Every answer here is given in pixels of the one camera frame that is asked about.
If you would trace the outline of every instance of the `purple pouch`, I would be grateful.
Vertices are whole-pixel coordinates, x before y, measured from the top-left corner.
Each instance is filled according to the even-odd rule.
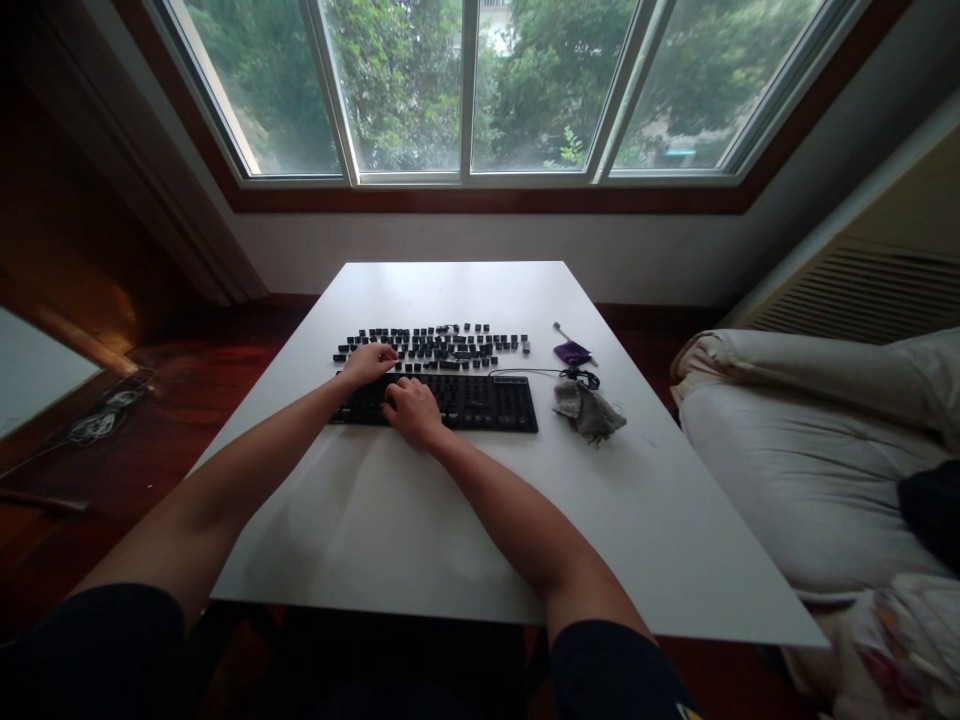
[[[590,351],[581,345],[577,345],[573,340],[565,342],[563,345],[557,345],[553,351],[567,365],[578,366],[590,361]]]

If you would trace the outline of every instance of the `gray cloth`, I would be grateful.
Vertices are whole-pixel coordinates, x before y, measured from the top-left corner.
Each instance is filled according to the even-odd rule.
[[[553,392],[557,398],[553,411],[569,418],[573,429],[590,442],[599,445],[627,424],[610,403],[581,382],[561,380]]]

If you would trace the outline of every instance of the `window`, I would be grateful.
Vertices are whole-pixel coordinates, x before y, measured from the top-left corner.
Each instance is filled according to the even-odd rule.
[[[138,1],[238,188],[257,191],[737,188],[871,10],[869,0]],[[897,17],[873,23],[883,29],[861,42],[859,62]]]

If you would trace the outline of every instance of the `green foliage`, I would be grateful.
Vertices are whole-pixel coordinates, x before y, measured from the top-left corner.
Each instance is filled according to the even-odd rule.
[[[339,174],[296,0],[188,0],[262,170]]]
[[[654,121],[668,136],[727,131],[761,91],[816,9],[814,0],[680,0],[637,106],[617,165],[637,167],[665,145],[644,135]],[[714,165],[733,130],[697,166]]]
[[[617,165],[702,133],[715,163],[818,1],[678,0]],[[339,172],[297,0],[187,2],[261,165]],[[460,0],[321,2],[361,169],[457,169]],[[475,167],[582,169],[635,9],[513,0],[503,37],[482,28]]]

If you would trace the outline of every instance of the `red wooden floor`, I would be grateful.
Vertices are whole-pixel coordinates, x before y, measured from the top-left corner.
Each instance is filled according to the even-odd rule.
[[[90,509],[66,518],[17,510],[0,523],[0,642],[47,613],[180,482],[305,313],[245,306],[190,318],[131,354],[157,371],[156,391],[113,437],[54,451],[4,480],[11,489],[88,500]],[[669,364],[689,334],[618,332],[668,407]],[[249,632],[235,638],[205,716],[227,717],[246,704],[245,682],[262,660],[257,642]],[[816,717],[751,646],[672,638],[662,645],[709,718]],[[533,714],[552,716],[549,688]]]

